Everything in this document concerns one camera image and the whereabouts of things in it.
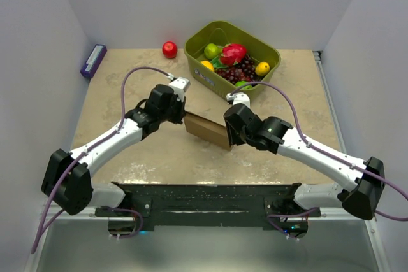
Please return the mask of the brown cardboard paper box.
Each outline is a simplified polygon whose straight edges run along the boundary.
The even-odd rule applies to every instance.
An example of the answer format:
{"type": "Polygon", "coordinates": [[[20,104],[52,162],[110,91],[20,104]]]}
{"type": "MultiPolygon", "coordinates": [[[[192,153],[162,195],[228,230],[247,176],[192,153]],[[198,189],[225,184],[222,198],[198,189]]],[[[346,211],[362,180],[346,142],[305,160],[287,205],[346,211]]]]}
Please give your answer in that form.
{"type": "Polygon", "coordinates": [[[227,130],[223,125],[190,112],[187,112],[184,117],[184,125],[189,134],[224,150],[232,149],[227,130]]]}

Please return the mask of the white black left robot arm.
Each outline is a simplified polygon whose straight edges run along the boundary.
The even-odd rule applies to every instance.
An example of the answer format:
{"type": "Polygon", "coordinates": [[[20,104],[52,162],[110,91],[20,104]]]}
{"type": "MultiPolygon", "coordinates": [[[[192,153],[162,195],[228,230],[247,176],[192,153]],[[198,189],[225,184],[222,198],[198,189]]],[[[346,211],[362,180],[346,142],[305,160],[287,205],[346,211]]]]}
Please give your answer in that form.
{"type": "Polygon", "coordinates": [[[156,132],[163,122],[181,124],[189,86],[185,78],[156,85],[145,102],[129,110],[104,134],[70,152],[56,150],[48,162],[42,193],[70,215],[86,207],[110,207],[118,216],[127,215],[132,200],[124,190],[114,183],[93,183],[92,177],[127,147],[156,132]]]}

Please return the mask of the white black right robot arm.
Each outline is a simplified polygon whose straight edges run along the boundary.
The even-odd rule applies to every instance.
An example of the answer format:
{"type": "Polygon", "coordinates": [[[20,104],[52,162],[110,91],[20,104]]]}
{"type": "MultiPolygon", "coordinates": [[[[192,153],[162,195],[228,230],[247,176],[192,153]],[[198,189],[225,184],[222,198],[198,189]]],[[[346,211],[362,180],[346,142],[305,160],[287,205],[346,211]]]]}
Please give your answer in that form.
{"type": "Polygon", "coordinates": [[[332,180],[327,184],[300,184],[294,195],[284,200],[288,215],[297,217],[312,208],[343,208],[363,220],[374,217],[385,186],[384,164],[380,159],[352,157],[300,137],[290,123],[278,117],[262,120],[242,103],[230,107],[224,121],[231,145],[247,144],[259,151],[294,159],[332,180]]]}

